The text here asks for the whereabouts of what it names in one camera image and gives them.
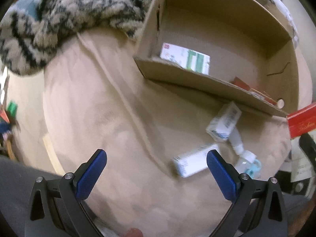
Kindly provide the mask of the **white pill bottle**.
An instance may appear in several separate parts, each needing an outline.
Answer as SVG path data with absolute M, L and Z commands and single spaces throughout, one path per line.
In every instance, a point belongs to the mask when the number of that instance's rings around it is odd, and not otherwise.
M 251 168 L 256 158 L 257 156 L 254 153 L 245 150 L 242 154 L 240 154 L 239 159 L 235 164 L 236 171 L 239 174 L 245 173 L 248 169 Z

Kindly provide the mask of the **white blue medicine box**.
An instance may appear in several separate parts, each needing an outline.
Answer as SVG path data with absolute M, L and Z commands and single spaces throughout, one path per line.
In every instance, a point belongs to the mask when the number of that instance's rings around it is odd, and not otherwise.
M 174 157 L 172 162 L 177 174 L 182 178 L 188 178 L 208 168 L 206 157 L 211 150 L 216 150 L 220 153 L 219 146 L 213 143 Z

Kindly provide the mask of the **white blue small box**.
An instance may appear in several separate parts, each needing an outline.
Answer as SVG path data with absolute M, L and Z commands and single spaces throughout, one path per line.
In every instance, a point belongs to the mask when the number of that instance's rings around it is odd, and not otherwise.
M 225 142 L 235 128 L 242 111 L 234 103 L 224 104 L 206 127 L 206 132 L 216 141 Z

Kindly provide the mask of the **red white cigarette pack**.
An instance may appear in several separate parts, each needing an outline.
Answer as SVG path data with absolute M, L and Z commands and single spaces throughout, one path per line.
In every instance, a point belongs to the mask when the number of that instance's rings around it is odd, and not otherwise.
M 316 104 L 312 103 L 287 116 L 290 139 L 315 130 Z

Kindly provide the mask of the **green white eye drops box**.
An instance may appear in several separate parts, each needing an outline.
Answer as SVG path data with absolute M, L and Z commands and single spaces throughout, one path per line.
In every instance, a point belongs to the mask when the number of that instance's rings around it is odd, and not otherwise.
M 195 50 L 183 48 L 174 44 L 162 45 L 160 58 L 176 63 L 186 70 L 201 74 L 209 74 L 211 58 Z

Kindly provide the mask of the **red gold cigarette carton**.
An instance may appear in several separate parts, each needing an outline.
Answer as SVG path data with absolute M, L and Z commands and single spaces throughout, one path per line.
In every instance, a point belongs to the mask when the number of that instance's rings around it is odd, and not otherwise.
M 265 91 L 257 90 L 251 86 L 249 86 L 247 83 L 245 83 L 243 80 L 238 78 L 237 76 L 230 82 L 231 84 L 244 89 L 248 91 L 250 94 L 255 96 L 256 98 L 266 101 L 274 106 L 276 106 L 277 102 L 271 98 L 270 95 L 268 95 Z

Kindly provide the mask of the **light blue pacifier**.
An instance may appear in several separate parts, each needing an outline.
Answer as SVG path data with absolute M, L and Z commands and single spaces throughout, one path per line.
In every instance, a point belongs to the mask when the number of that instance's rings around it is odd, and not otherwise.
M 261 167 L 261 162 L 258 159 L 255 159 L 250 167 L 245 171 L 245 173 L 247 173 L 250 178 L 257 179 L 260 177 Z

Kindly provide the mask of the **small white dropper bottle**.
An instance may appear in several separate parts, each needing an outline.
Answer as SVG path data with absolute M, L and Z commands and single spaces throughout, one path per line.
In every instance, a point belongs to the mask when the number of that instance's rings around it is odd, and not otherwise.
M 234 152 L 238 156 L 241 155 L 245 151 L 241 135 L 236 127 L 230 133 L 228 140 L 229 140 Z

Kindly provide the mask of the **brown cardboard box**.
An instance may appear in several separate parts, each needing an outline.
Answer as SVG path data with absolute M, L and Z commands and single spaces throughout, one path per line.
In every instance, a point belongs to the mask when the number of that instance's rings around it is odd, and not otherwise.
M 151 80 L 192 87 L 284 117 L 298 109 L 298 63 L 293 33 L 256 0 L 153 0 L 135 62 Z M 209 74 L 160 58 L 164 43 L 209 55 Z M 230 82 L 240 78 L 265 91 L 276 106 Z

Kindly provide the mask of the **black white patterned fuzzy blanket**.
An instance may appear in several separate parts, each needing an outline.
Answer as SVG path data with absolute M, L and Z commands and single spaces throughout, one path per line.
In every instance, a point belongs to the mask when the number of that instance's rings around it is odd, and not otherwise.
M 96 26 L 136 40 L 152 0 L 17 0 L 1 19 L 1 62 L 19 76 L 41 71 L 69 36 Z

